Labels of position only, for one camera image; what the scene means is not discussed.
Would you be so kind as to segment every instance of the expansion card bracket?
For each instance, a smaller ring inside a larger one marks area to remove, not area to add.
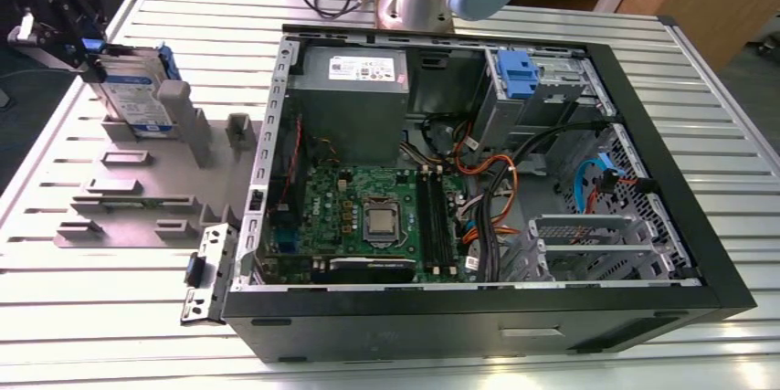
[[[225,324],[221,308],[233,268],[237,237],[237,231],[226,223],[204,229],[200,247],[192,253],[184,277],[189,287],[181,310],[182,326]]]

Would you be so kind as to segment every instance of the aluminum table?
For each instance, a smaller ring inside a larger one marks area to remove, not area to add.
[[[282,23],[322,22],[300,0],[124,0],[108,34],[128,45],[166,42],[208,119],[261,120]],[[338,20],[372,23],[368,10]],[[188,250],[52,244],[108,142],[104,108],[77,79],[0,198],[0,382],[252,390],[780,382],[780,160],[678,29],[654,17],[506,7],[457,31],[612,46],[758,307],[617,354],[262,364],[229,327],[178,327]]]

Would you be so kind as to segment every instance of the blue drive bay latch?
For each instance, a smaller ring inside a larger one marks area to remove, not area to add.
[[[506,87],[506,98],[525,100],[538,85],[538,68],[524,50],[500,50],[498,74]]]

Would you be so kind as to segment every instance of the motherboard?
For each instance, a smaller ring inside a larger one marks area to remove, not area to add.
[[[454,212],[462,181],[440,169],[310,168],[302,223],[276,226],[268,283],[464,280]]]

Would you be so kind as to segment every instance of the power supply label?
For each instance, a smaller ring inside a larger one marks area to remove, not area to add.
[[[394,81],[392,58],[333,57],[328,79],[348,81]]]
[[[154,84],[152,79],[109,75],[105,89],[128,125],[137,132],[142,132],[144,137],[164,137],[164,133],[173,129],[173,123],[162,104],[153,97]]]

